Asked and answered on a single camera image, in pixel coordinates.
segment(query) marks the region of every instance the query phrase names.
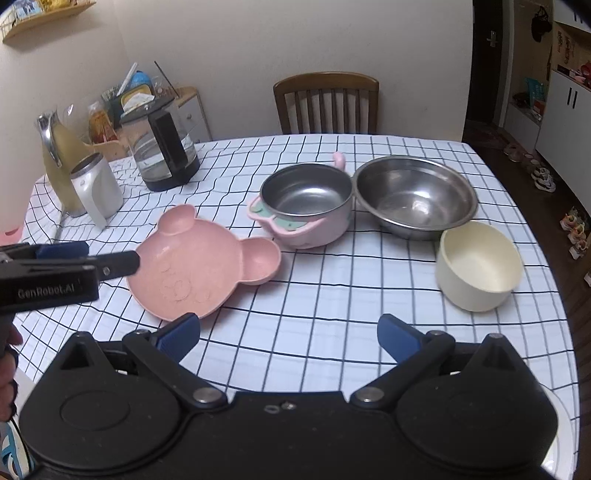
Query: screw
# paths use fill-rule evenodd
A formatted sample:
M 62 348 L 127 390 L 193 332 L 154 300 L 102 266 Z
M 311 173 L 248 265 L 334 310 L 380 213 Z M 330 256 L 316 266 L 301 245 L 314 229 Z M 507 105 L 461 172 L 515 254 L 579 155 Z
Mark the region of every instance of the screw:
M 297 408 L 297 405 L 288 400 L 281 404 L 281 408 L 283 408 L 283 410 L 295 410 Z
M 222 392 L 217 388 L 203 387 L 193 392 L 193 398 L 199 403 L 213 403 L 222 398 Z
M 363 387 L 355 392 L 355 397 L 365 403 L 374 403 L 384 397 L 384 391 L 378 387 Z
M 267 413 L 270 413 L 271 415 L 276 415 L 281 411 L 277 405 L 265 405 L 263 410 L 265 410 Z

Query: dark brown door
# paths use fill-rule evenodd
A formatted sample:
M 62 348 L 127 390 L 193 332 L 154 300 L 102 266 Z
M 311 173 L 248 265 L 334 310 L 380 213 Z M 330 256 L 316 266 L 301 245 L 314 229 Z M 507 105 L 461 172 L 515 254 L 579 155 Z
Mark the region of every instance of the dark brown door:
M 472 0 L 472 75 L 466 118 L 492 122 L 499 90 L 503 42 L 502 0 Z

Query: black kettle base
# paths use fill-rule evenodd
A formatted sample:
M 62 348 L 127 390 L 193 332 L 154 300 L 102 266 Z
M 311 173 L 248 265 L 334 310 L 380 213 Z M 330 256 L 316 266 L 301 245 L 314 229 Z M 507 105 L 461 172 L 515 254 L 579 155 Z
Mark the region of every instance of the black kettle base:
M 193 175 L 195 175 L 197 170 L 199 170 L 199 167 L 199 158 L 195 157 L 195 160 L 187 165 L 186 168 L 175 172 L 171 177 L 156 181 L 144 180 L 144 183 L 148 187 L 148 190 L 151 190 L 152 192 L 163 192 L 165 190 L 170 190 L 189 183 L 193 178 Z

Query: wooden chair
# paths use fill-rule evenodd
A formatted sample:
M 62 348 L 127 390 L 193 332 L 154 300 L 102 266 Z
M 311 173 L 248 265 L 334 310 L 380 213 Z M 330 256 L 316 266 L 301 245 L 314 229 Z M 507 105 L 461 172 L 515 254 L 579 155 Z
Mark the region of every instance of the wooden chair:
M 342 133 L 361 133 L 360 91 L 366 90 L 368 92 L 367 133 L 375 134 L 378 125 L 379 82 L 367 75 L 349 72 L 304 73 L 277 82 L 273 87 L 273 93 L 275 95 L 275 103 L 277 104 L 277 113 L 279 114 L 279 122 L 281 123 L 282 132 L 284 134 L 292 133 L 285 96 L 293 93 L 297 120 L 297 132 L 295 133 L 304 133 L 304 119 L 301 108 L 301 101 L 303 98 L 306 100 L 308 117 L 307 131 L 310 133 L 317 133 L 313 96 L 317 96 L 319 100 L 317 112 L 320 113 L 320 132 L 318 133 L 339 133 L 340 122 L 337 114 L 339 105 L 337 105 L 336 93 L 340 90 L 343 92 L 342 125 L 344 128 Z M 305 92 L 305 97 L 300 96 L 300 93 L 302 92 Z M 328 130 L 329 120 L 324 101 L 325 94 L 327 93 L 330 94 L 330 120 L 332 123 L 332 131 Z M 351 128 L 351 122 L 349 121 L 349 95 L 351 93 L 355 96 L 355 123 L 353 128 Z

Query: door frame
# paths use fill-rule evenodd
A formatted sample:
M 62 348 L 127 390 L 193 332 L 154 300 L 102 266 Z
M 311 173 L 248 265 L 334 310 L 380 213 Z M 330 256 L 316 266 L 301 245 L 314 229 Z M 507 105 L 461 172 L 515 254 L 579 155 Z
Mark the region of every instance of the door frame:
M 513 49 L 515 43 L 515 0 L 503 2 L 503 45 L 501 52 L 501 72 L 499 74 L 499 90 L 496 94 L 495 114 L 492 122 L 503 127 L 509 105 L 511 75 L 513 71 Z

